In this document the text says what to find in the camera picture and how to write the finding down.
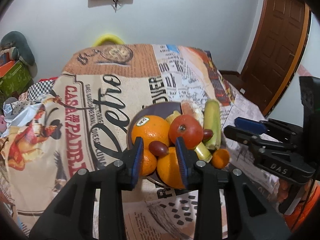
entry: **plate of fruit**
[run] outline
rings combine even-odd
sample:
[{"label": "plate of fruit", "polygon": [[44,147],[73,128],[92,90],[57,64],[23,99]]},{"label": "plate of fruit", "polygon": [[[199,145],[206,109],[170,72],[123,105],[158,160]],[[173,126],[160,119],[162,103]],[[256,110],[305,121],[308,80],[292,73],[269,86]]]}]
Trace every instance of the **plate of fruit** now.
[{"label": "plate of fruit", "polygon": [[217,101],[208,100],[204,112],[188,100],[164,102],[142,109],[128,128],[129,149],[137,137],[143,139],[140,175],[164,187],[185,188],[174,146],[180,136],[187,149],[194,150],[200,160],[218,169],[228,164],[228,151],[220,149],[221,121]]}]

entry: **purple plate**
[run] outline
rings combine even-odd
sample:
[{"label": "purple plate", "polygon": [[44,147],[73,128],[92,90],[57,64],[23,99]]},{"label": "purple plate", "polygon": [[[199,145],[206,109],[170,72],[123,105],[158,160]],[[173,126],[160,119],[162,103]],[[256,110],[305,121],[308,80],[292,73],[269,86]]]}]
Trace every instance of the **purple plate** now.
[{"label": "purple plate", "polygon": [[[139,113],[137,113],[135,117],[132,119],[128,128],[128,133],[127,133],[128,148],[132,149],[133,147],[133,143],[131,140],[132,127],[141,117],[145,115],[157,115],[159,117],[162,117],[163,119],[166,119],[170,114],[173,113],[173,111],[178,111],[179,113],[181,113],[181,107],[179,102],[164,102],[164,103],[154,104],[151,106],[147,106],[146,108],[142,109]],[[158,177],[158,174],[156,171],[150,174],[149,176],[147,176],[147,179],[163,187],[169,187]]]}]

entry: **bolt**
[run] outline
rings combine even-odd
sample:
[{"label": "bolt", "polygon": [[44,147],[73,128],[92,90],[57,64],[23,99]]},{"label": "bolt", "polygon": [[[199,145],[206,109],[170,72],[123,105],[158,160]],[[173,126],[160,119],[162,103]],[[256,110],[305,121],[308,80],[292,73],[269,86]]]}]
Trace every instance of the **bolt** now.
[{"label": "bolt", "polygon": [[233,174],[236,175],[236,176],[240,176],[242,174],[242,171],[239,170],[239,169],[234,169],[233,171]]},{"label": "bolt", "polygon": [[199,161],[196,162],[196,165],[198,167],[204,167],[206,165],[206,163],[204,161],[199,160]]},{"label": "bolt", "polygon": [[113,162],[113,165],[116,166],[116,167],[120,167],[120,166],[123,165],[123,161],[121,161],[121,160],[116,160],[116,161]]},{"label": "bolt", "polygon": [[85,168],[81,168],[81,169],[78,170],[78,174],[79,175],[84,175],[86,173],[87,173],[87,169],[85,169]]}]

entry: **green bag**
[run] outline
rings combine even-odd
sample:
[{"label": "green bag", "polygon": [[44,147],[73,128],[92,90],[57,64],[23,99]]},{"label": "green bag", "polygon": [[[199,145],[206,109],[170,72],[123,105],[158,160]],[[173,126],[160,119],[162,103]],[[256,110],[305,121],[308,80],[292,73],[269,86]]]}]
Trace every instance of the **green bag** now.
[{"label": "green bag", "polygon": [[1,73],[0,68],[0,107],[7,98],[19,96],[30,80],[30,72],[20,60],[6,73]]}]

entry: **door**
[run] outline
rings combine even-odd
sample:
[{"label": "door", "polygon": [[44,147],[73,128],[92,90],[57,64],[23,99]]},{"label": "door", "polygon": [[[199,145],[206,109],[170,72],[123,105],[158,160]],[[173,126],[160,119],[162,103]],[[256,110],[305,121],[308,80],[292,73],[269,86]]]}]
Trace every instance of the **door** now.
[{"label": "door", "polygon": [[241,73],[244,96],[262,112],[289,71],[300,42],[304,16],[302,0],[267,0],[256,46]]}]

